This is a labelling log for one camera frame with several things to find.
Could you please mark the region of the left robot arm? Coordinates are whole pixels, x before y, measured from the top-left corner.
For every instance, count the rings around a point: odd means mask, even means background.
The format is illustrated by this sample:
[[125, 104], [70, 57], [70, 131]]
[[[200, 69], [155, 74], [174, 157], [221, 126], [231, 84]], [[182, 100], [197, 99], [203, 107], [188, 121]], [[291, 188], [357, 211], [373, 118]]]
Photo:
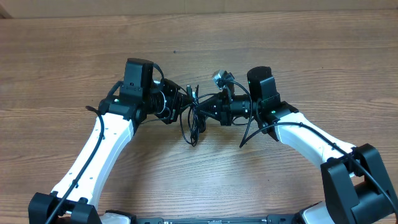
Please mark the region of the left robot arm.
[[179, 86], [153, 79], [160, 67], [149, 60], [129, 58], [124, 79], [114, 84], [97, 108], [92, 133], [68, 173], [49, 194], [36, 193], [28, 206], [30, 223], [134, 223], [126, 212], [97, 212], [103, 187], [124, 147], [137, 128], [155, 115], [166, 124], [177, 119]]

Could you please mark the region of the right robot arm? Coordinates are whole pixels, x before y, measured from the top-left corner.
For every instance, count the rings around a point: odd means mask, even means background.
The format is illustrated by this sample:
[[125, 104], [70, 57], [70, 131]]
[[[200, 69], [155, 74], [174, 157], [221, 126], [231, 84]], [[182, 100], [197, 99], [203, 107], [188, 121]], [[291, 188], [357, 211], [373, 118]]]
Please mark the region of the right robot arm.
[[244, 117], [275, 141], [295, 149], [319, 168], [325, 199], [290, 215], [268, 215], [265, 223], [374, 223], [397, 214], [397, 195], [379, 151], [355, 146], [312, 124], [297, 108], [282, 101], [270, 67], [247, 73], [249, 87], [235, 95], [231, 73], [218, 70], [213, 81], [220, 93], [198, 104], [200, 129], [205, 118], [232, 125]]

